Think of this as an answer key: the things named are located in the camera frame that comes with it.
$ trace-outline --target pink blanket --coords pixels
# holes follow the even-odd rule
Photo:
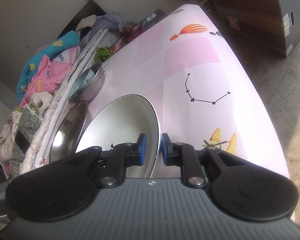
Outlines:
[[[58,90],[79,52],[80,47],[67,49],[51,61],[47,55],[44,55],[40,61],[38,72],[28,85],[28,90],[20,103],[20,107],[29,104],[34,93],[47,91],[53,94]]]

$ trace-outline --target silver screw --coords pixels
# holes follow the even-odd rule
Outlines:
[[[104,185],[113,185],[114,183],[117,182],[117,180],[115,178],[112,178],[112,177],[104,177],[100,181]]]
[[[192,184],[192,185],[202,185],[204,183],[204,179],[203,178],[200,178],[200,177],[192,177],[189,179],[189,182]]]

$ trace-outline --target pile of clothes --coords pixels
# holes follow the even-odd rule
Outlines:
[[[49,115],[45,116],[46,111],[55,106],[52,103],[53,96],[65,78],[69,79],[67,73],[74,71],[73,68],[84,57],[81,54],[89,49],[89,46],[86,47],[88,42],[97,36],[96,33],[100,35],[104,28],[122,30],[123,25],[120,14],[115,12],[104,16],[91,15],[81,20],[76,31],[70,31],[53,43],[43,46],[28,60],[17,85],[20,105],[7,117],[0,135],[0,161],[9,177],[19,175],[20,164],[26,157],[14,141],[17,131],[20,130],[32,143],[36,132],[46,122]]]

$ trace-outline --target gray box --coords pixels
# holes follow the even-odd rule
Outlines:
[[[234,33],[287,57],[300,41],[300,0],[212,0]]]

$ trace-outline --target light blue bowl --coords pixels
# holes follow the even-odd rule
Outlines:
[[[86,90],[88,85],[91,83],[95,76],[95,73],[91,68],[86,69],[80,77],[77,79],[77,81],[72,86],[70,93],[68,95],[68,99],[70,103],[75,102],[82,93]]]

